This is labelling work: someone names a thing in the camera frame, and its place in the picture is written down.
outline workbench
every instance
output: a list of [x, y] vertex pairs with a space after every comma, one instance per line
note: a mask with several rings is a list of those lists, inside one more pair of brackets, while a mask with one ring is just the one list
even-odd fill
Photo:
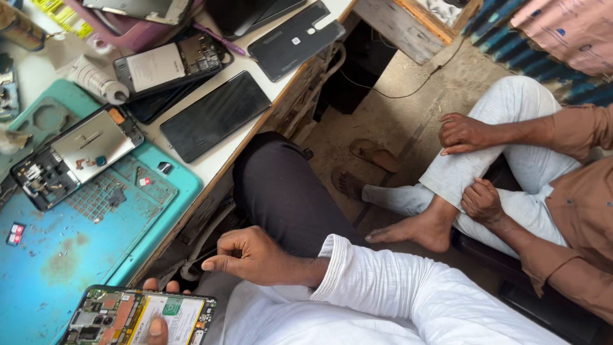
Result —
[[[254, 42], [288, 18], [291, 18], [314, 1], [315, 0], [308, 0], [307, 5], [258, 28], [236, 40], [234, 43], [243, 50], [246, 50], [251, 42]], [[339, 19], [342, 22], [351, 11], [354, 1], [355, 0], [323, 0], [330, 11], [330, 15], [315, 25], [315, 28], [322, 28], [335, 19]], [[25, 2], [24, 11], [30, 14], [31, 18], [48, 32], [54, 33], [60, 31], [59, 26], [56, 26], [44, 14], [38, 12], [28, 1]], [[215, 25], [207, 14], [199, 15], [197, 21], [216, 31]], [[48, 58], [44, 55], [44, 52], [29, 53], [10, 42], [3, 43], [1, 50], [9, 53], [15, 60], [22, 109], [29, 106], [41, 92], [59, 78]], [[330, 56], [331, 54], [329, 51], [327, 53], [322, 52], [318, 56], [314, 56], [312, 59], [302, 64], [298, 69], [290, 72], [281, 80], [271, 82], [254, 60], [245, 56], [235, 55], [235, 61], [230, 66], [204, 83], [196, 91], [185, 97], [185, 99], [174, 105], [154, 122], [149, 125], [139, 124], [150, 142], [155, 144], [164, 153], [175, 158], [176, 161], [181, 162], [185, 168], [189, 169], [201, 179], [203, 189], [198, 193], [187, 211], [178, 218], [174, 226], [168, 228], [166, 236], [160, 241], [157, 248], [149, 254], [148, 260], [145, 260], [140, 268], [136, 270], [136, 273], [129, 279], [122, 279], [121, 285], [134, 285], [141, 281], [153, 262], [168, 248], [170, 243], [177, 237], [177, 234], [179, 234], [186, 225], [190, 225], [192, 231], [197, 231], [206, 224], [217, 208], [221, 198], [223, 198], [231, 188], [232, 181], [229, 173], [231, 172], [231, 166], [238, 154], [255, 134], [267, 130], [278, 130], [282, 128], [284, 123], [287, 123], [291, 110], [299, 106], [300, 97], [308, 90], [308, 87], [313, 81], [319, 77], [321, 72], [325, 70], [327, 66], [326, 58], [329, 60]], [[254, 77], [264, 93], [271, 100], [272, 107], [235, 133], [231, 134], [228, 138], [192, 163], [184, 163], [168, 143], [166, 137], [160, 132], [160, 124], [236, 76], [241, 71], [248, 71]]]

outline pink cloth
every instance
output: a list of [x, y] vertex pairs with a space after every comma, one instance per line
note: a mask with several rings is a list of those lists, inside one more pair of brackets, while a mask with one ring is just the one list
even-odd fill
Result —
[[578, 71], [613, 74], [613, 0], [531, 0], [511, 25]]

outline black chair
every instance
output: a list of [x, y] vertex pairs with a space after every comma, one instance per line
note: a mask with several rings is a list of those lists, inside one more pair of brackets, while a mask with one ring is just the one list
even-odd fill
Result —
[[[494, 161], [483, 178], [492, 181], [496, 188], [522, 190], [503, 155]], [[549, 285], [543, 287], [544, 296], [538, 298], [519, 260], [457, 229], [452, 229], [451, 244], [459, 252], [477, 259], [503, 276], [499, 296], [510, 307], [572, 344], [603, 343], [603, 329], [607, 327], [605, 321], [565, 298]]]

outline bare foot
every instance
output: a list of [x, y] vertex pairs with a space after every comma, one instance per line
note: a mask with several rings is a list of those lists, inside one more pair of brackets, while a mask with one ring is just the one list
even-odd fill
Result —
[[334, 168], [332, 170], [332, 183], [342, 194], [350, 198], [362, 200], [362, 189], [366, 182], [358, 179], [349, 171], [338, 166]]
[[413, 241], [433, 252], [449, 249], [451, 225], [458, 210], [438, 195], [419, 215], [409, 217], [383, 229], [373, 230], [366, 241], [392, 243]]

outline black trousers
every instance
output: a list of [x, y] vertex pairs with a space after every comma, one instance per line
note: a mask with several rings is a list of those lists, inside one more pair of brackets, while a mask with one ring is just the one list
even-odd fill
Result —
[[329, 234], [368, 246], [321, 184], [294, 143], [257, 134], [234, 166], [234, 200], [255, 225], [289, 253], [316, 257]]

